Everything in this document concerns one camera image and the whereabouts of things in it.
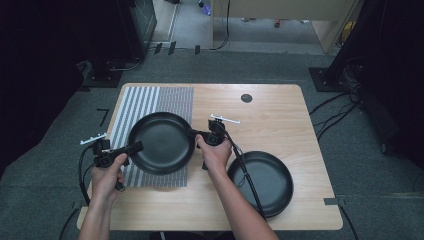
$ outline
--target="person's right hand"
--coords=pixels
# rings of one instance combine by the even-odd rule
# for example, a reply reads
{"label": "person's right hand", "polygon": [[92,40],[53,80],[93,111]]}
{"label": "person's right hand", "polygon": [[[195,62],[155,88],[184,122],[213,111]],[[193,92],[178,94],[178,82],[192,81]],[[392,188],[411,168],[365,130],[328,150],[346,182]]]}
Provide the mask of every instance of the person's right hand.
{"label": "person's right hand", "polygon": [[225,139],[218,146],[208,145],[201,135],[196,135],[196,143],[203,152],[203,160],[209,171],[226,172],[228,158],[231,155],[231,143]]}

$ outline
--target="table top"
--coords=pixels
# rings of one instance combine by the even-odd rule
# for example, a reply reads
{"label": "table top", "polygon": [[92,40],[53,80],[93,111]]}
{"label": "table top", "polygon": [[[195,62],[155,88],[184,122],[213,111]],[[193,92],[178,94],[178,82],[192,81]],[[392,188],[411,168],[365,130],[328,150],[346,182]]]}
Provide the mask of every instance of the table top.
{"label": "table top", "polygon": [[[315,137],[308,110],[297,85],[271,84],[151,84],[122,87],[108,136],[126,87],[193,87],[192,128],[208,130],[211,114],[240,120],[226,123],[234,142],[243,150],[270,153],[291,172],[294,193],[287,208],[268,223],[274,230],[337,230],[343,221],[336,205],[326,205],[334,192]],[[245,103],[243,94],[253,100]],[[234,153],[228,165],[235,159]],[[226,231],[231,230],[218,194],[202,170],[201,150],[188,164],[187,187],[129,187],[112,209],[111,230]],[[91,196],[91,185],[88,190]],[[87,208],[81,210],[80,228]]]}

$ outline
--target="human arm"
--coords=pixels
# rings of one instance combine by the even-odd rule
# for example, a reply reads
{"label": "human arm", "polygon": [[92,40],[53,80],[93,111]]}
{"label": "human arm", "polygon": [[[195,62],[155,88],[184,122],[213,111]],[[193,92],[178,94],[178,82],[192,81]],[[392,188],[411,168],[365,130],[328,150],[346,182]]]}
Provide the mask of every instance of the human arm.
{"label": "human arm", "polygon": [[203,151],[208,174],[221,199],[233,234],[238,240],[278,239],[268,223],[247,202],[227,175],[226,165],[231,155],[231,143],[225,140],[218,146],[209,146],[202,136],[196,142]]}
{"label": "human arm", "polygon": [[94,167],[91,172],[93,194],[78,240],[109,239],[112,205],[119,192],[115,189],[116,180],[124,182],[120,167],[127,158],[121,154],[108,168]]}

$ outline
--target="hand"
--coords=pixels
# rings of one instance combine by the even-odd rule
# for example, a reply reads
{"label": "hand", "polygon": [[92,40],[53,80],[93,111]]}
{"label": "hand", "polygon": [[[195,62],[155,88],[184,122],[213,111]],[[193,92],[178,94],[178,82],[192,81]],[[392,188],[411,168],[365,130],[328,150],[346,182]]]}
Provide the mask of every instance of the hand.
{"label": "hand", "polygon": [[116,181],[124,183],[124,175],[121,166],[127,159],[127,154],[123,153],[115,158],[113,164],[108,168],[93,167],[91,171],[91,180],[93,183],[93,196],[91,201],[100,201],[101,203],[113,204],[118,197],[118,191],[115,189]]}
{"label": "hand", "polygon": [[206,166],[212,172],[226,172],[228,158],[231,155],[231,143],[228,139],[225,139],[218,146],[210,146],[205,143],[205,140],[201,135],[196,135],[196,142],[203,152],[203,160]]}

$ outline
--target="gray carpet floor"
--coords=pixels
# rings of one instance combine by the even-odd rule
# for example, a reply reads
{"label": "gray carpet floor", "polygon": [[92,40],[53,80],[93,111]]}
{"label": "gray carpet floor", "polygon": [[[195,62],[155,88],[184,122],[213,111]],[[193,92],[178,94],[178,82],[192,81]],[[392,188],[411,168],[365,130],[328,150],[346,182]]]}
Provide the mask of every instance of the gray carpet floor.
{"label": "gray carpet floor", "polygon": [[[259,48],[244,48],[242,51],[235,46],[244,43],[238,45],[235,43],[238,40],[233,39],[233,44],[224,51],[202,47],[200,54],[195,55],[194,45],[208,43],[183,40],[184,34],[177,31],[183,28],[178,20],[180,16],[173,40],[177,40],[177,48],[185,49],[176,49],[172,55],[168,55],[167,49],[158,54],[150,51],[142,64],[124,72],[116,89],[75,93],[41,143],[6,169],[0,182],[0,239],[59,237],[74,204],[83,201],[77,175],[83,150],[79,142],[107,130],[125,83],[298,84],[309,110],[336,95],[318,93],[308,71],[309,67],[328,67],[334,59],[332,54],[309,54],[309,50],[302,49],[293,52],[297,54],[288,54],[291,52],[285,49],[261,52]],[[342,97],[326,105],[311,116],[312,123],[337,114],[348,101]],[[111,109],[103,126],[99,125],[104,112],[96,111],[97,108]],[[344,200],[359,239],[424,239],[424,198],[415,195],[424,191],[424,173],[402,156],[381,154],[381,143],[365,111],[355,108],[328,130],[319,144],[333,190]],[[77,215],[70,220],[63,239],[77,238]],[[337,231],[278,231],[277,234],[280,239],[354,239],[344,216],[343,220],[342,229]],[[111,239],[145,240],[148,234],[112,231]]]}

